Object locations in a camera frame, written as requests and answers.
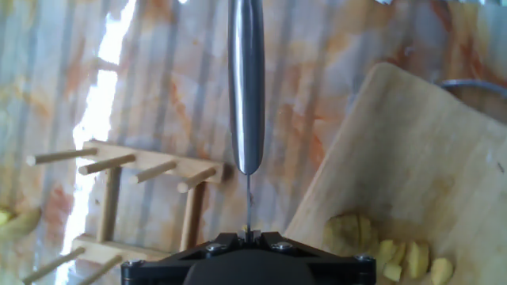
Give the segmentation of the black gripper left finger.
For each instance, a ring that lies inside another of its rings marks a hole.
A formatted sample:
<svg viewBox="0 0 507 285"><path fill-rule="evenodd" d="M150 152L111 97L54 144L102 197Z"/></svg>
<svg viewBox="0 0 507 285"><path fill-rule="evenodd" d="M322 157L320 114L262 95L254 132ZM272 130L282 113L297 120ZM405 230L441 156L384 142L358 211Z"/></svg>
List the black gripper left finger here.
<svg viewBox="0 0 507 285"><path fill-rule="evenodd" d="M234 233L222 233L161 260L129 260L120 266L121 285L183 284L193 265L200 261L241 249L245 238Z"/></svg>

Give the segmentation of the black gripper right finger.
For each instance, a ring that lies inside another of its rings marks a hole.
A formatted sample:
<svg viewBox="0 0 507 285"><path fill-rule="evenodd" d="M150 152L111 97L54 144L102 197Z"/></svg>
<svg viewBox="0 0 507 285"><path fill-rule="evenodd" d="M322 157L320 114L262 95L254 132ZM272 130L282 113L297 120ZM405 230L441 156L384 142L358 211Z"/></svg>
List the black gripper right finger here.
<svg viewBox="0 0 507 285"><path fill-rule="evenodd" d="M337 256L277 232L254 231L253 242L269 254L253 270L265 284L376 284L376 261L368 254Z"/></svg>

